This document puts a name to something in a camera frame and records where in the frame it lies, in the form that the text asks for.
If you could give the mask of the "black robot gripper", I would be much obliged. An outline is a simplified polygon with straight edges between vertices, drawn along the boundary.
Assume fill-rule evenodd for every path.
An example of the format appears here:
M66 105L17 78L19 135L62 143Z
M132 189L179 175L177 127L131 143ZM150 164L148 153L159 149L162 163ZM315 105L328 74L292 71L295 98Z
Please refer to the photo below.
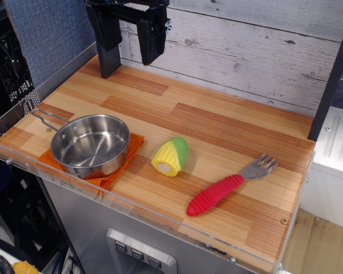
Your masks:
M122 42L119 19L137 23L142 63L153 63L163 54L170 1L85 1L95 36L105 51Z

